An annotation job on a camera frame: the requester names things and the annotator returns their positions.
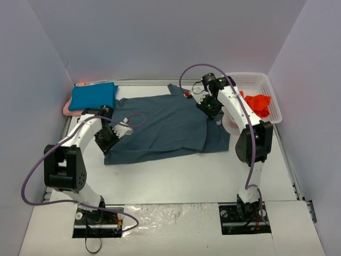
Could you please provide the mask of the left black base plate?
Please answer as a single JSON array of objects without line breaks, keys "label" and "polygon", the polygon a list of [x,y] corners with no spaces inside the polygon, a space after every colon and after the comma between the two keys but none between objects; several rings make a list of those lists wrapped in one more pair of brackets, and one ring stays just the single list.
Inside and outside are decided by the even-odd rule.
[{"label": "left black base plate", "polygon": [[120,238],[123,221],[118,214],[107,211],[85,211],[77,208],[73,238]]}]

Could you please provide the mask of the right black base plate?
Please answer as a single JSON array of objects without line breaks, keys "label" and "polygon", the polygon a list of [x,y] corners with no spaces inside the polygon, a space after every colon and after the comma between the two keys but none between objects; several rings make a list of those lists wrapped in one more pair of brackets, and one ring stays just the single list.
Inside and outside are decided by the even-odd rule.
[{"label": "right black base plate", "polygon": [[259,206],[252,206],[251,213],[247,217],[241,217],[237,211],[236,204],[219,204],[218,210],[220,214],[221,232],[222,235],[256,235],[256,234],[270,234],[271,227],[265,221],[268,221],[266,216],[265,206],[263,210]]}]

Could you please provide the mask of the aluminium rail back edge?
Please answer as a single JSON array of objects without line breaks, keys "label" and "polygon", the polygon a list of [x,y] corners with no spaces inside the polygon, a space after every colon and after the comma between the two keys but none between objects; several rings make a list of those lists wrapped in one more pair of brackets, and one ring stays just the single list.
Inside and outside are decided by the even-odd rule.
[{"label": "aluminium rail back edge", "polygon": [[178,86],[178,78],[153,78],[153,79],[119,79],[113,80],[115,85],[118,86],[164,86],[168,84],[173,84]]}]

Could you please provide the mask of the aluminium rail right edge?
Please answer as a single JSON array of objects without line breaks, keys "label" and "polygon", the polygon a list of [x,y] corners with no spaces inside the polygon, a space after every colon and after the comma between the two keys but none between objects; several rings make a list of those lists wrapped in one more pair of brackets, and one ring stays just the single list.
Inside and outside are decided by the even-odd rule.
[{"label": "aluminium rail right edge", "polygon": [[289,177],[290,177],[291,184],[292,184],[292,187],[294,189],[294,193],[296,195],[296,198],[299,201],[305,202],[305,204],[307,205],[308,211],[310,213],[311,219],[312,219],[314,225],[316,225],[318,221],[316,218],[313,202],[312,202],[312,200],[307,200],[305,198],[304,194],[302,193],[302,190],[300,188],[294,167],[293,167],[292,162],[289,158],[289,155],[287,154],[287,152],[285,150],[285,145],[283,143],[282,136],[280,135],[280,132],[279,132],[278,127],[276,125],[274,126],[274,131],[275,131],[275,135],[277,137],[279,147],[280,147],[282,155],[283,155],[283,159],[284,159],[286,168],[287,168],[288,173],[289,173]]}]

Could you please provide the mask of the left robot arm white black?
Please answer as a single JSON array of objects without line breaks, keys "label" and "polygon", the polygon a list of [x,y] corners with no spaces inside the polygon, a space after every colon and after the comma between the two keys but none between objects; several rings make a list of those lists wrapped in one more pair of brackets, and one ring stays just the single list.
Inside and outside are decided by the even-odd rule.
[{"label": "left robot arm white black", "polygon": [[83,110],[77,125],[66,136],[66,142],[60,146],[47,145],[44,149],[44,182],[47,187],[68,195],[88,211],[88,217],[95,223],[107,218],[107,209],[102,196],[87,183],[87,171],[83,152],[94,139],[99,149],[108,153],[123,136],[132,129],[127,127],[128,119],[112,127],[109,122],[113,108],[101,106],[98,109]]}]

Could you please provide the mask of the aluminium rail edge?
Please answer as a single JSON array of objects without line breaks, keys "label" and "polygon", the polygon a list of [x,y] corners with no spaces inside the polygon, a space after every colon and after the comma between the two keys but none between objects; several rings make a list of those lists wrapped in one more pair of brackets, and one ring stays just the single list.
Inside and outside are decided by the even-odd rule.
[{"label": "aluminium rail edge", "polygon": [[118,86],[164,86],[168,84],[173,84],[178,86],[178,78],[153,78],[153,79],[119,79],[113,80],[115,85]]},{"label": "aluminium rail edge", "polygon": [[294,189],[294,193],[296,195],[296,198],[299,201],[305,202],[305,204],[307,205],[308,211],[310,213],[311,219],[312,219],[314,225],[316,225],[318,221],[316,218],[313,202],[312,202],[312,200],[307,200],[305,198],[304,194],[302,193],[302,190],[300,188],[294,167],[293,167],[292,162],[289,158],[289,155],[287,154],[287,152],[285,150],[285,145],[283,143],[282,136],[280,135],[280,132],[279,132],[278,127],[276,125],[274,126],[274,131],[275,131],[275,135],[277,137],[279,147],[280,147],[282,155],[283,155],[283,159],[284,159],[286,168],[287,168],[288,173],[289,173],[289,177],[290,177],[291,184],[292,184],[292,187]]}]

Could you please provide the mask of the folded teal t shirt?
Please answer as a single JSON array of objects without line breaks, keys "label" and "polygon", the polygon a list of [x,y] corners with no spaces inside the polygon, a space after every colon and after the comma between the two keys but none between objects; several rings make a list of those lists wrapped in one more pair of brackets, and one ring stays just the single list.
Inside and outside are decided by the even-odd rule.
[{"label": "folded teal t shirt", "polygon": [[116,93],[119,86],[114,82],[87,86],[75,86],[71,93],[69,111],[81,111],[86,108],[98,109],[101,106],[115,107]]}]

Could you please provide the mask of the dark blue-grey t shirt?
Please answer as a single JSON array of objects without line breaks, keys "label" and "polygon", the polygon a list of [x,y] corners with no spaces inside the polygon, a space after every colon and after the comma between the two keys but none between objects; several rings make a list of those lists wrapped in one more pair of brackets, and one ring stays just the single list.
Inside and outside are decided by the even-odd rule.
[{"label": "dark blue-grey t shirt", "polygon": [[114,120],[143,114],[145,122],[110,149],[104,157],[105,165],[229,150],[230,134],[221,123],[223,113],[211,121],[178,86],[169,84],[168,90],[165,95],[116,101]]}]

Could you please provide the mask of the white plastic basket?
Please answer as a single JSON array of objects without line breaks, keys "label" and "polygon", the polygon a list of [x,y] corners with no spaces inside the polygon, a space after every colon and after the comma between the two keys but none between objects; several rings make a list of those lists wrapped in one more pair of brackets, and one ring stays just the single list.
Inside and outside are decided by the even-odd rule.
[{"label": "white plastic basket", "polygon": [[267,105],[269,114],[266,117],[260,116],[263,121],[271,122],[273,125],[277,125],[282,121],[278,101],[270,80],[265,74],[255,72],[231,72],[226,74],[234,80],[238,90],[243,92],[242,96],[244,99],[247,97],[254,98],[257,95],[270,98]]}]

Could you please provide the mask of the orange crumpled t shirt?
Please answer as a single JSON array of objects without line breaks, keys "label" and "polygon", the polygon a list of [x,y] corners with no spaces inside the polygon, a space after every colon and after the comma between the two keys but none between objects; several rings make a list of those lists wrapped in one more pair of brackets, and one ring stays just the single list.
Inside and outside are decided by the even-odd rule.
[{"label": "orange crumpled t shirt", "polygon": [[270,115],[269,105],[271,97],[263,94],[255,96],[244,95],[243,91],[240,91],[241,96],[245,102],[249,105],[252,111],[260,118],[266,118]]}]

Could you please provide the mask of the folded pink t shirt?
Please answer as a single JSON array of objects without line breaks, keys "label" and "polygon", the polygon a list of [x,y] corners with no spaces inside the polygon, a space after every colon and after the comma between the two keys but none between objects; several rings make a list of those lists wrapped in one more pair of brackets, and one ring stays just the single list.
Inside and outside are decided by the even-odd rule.
[{"label": "folded pink t shirt", "polygon": [[[74,87],[76,87],[76,86],[79,86],[79,87],[87,86],[87,83],[76,83],[74,85]],[[72,97],[70,97],[70,99],[64,105],[62,113],[65,116],[80,116],[82,114],[83,110],[69,110],[69,106],[70,106],[71,102],[72,102]]]}]

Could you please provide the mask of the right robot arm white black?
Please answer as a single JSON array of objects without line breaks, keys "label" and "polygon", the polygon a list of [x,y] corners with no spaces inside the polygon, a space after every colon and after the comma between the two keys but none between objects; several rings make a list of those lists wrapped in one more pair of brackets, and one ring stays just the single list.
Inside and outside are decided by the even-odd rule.
[{"label": "right robot arm white black", "polygon": [[245,163],[243,185],[237,194],[237,216],[249,220],[256,210],[262,209],[259,193],[261,174],[267,155],[271,152],[273,125],[258,117],[247,105],[230,76],[216,78],[208,73],[201,78],[204,90],[191,95],[197,108],[209,119],[214,119],[226,107],[240,131],[235,145],[237,158]]}]

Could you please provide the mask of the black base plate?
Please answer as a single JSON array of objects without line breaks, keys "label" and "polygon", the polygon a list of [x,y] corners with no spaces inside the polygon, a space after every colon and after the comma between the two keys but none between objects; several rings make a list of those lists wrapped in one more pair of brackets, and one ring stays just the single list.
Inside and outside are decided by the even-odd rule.
[{"label": "black base plate", "polygon": [[85,211],[77,208],[73,238],[120,238],[123,221],[118,214],[107,211]]},{"label": "black base plate", "polygon": [[252,206],[251,213],[247,217],[241,217],[237,211],[236,204],[219,204],[218,210],[220,214],[221,232],[222,235],[256,235],[256,234],[270,234],[271,227],[265,221],[268,221],[266,216],[265,206],[263,210],[259,206]]}]

